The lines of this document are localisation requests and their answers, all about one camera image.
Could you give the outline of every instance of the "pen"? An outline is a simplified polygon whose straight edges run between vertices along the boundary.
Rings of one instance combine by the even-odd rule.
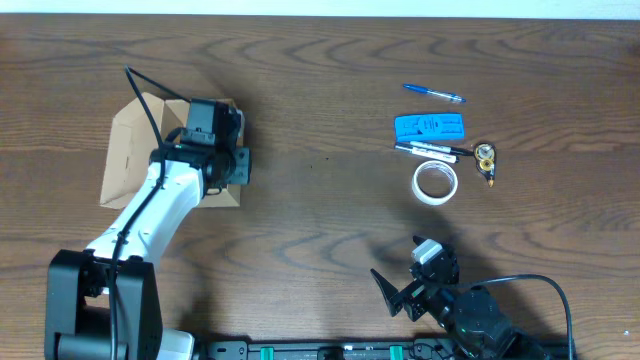
[[[450,94],[450,93],[445,93],[445,92],[441,92],[441,91],[436,91],[433,89],[429,89],[426,87],[422,87],[422,86],[418,86],[418,85],[412,85],[412,84],[404,84],[402,85],[405,87],[405,89],[409,89],[411,91],[415,91],[417,93],[420,94],[427,94],[427,95],[433,95],[433,96],[439,96],[441,98],[445,98],[451,102],[457,102],[457,103],[463,103],[466,102],[467,100],[463,99],[462,97],[456,95],[456,94]]]
[[[467,150],[467,149],[460,149],[460,148],[454,148],[451,146],[423,143],[420,141],[410,141],[409,144],[419,148],[440,151],[440,152],[452,154],[452,155],[473,156],[473,151]]]
[[[433,151],[433,150],[427,150],[427,149],[421,149],[421,148],[418,148],[418,147],[415,147],[415,146],[407,146],[407,145],[396,143],[395,148],[397,150],[402,150],[404,152],[408,152],[408,153],[411,153],[413,155],[418,155],[418,156],[422,156],[422,157],[428,157],[428,158],[436,159],[436,160],[440,160],[440,161],[446,161],[446,162],[451,163],[451,164],[455,164],[458,161],[460,161],[460,159],[458,159],[458,157],[455,156],[455,155],[443,154],[441,152],[437,152],[437,151]]]

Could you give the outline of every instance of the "wooden table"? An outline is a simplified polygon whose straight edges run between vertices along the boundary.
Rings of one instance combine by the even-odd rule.
[[[234,98],[254,154],[242,207],[193,211],[168,248],[165,326],[254,341],[437,333],[390,318],[369,274],[407,284],[419,233],[456,246],[465,281],[557,280],[583,359],[639,358],[638,34],[611,21],[0,16],[0,357],[42,357],[49,261],[118,214],[98,197],[130,64],[187,96]],[[428,207],[409,187],[421,159],[392,150],[392,124],[443,111],[464,115],[462,146],[495,142],[496,185],[463,159],[457,194]],[[549,286],[492,293],[525,330],[564,336]]]

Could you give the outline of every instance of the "white tape roll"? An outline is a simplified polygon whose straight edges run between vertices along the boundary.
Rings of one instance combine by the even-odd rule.
[[[418,185],[418,175],[430,169],[436,169],[438,171],[441,171],[443,174],[447,175],[447,178],[449,178],[449,188],[450,188],[449,194],[440,198],[436,198],[436,197],[431,197],[427,195],[427,193],[425,193],[424,191],[422,191],[422,189],[420,189],[420,185]],[[443,163],[442,161],[436,161],[436,160],[427,161],[426,163],[418,166],[418,168],[416,169],[416,172],[413,174],[411,189],[413,190],[413,193],[416,195],[418,200],[422,201],[423,203],[428,205],[434,205],[434,206],[442,205],[447,201],[449,201],[449,199],[451,199],[453,194],[456,193],[456,190],[458,190],[458,177],[456,176],[456,173],[453,171],[451,166]]]

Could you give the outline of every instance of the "blue eraser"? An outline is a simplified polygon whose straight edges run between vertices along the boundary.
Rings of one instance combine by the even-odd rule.
[[[395,127],[397,142],[464,139],[464,121],[458,113],[398,116]]]

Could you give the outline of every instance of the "white wall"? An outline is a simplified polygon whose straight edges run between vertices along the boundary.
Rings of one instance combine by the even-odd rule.
[[[0,12],[640,19],[640,0],[0,0]]]

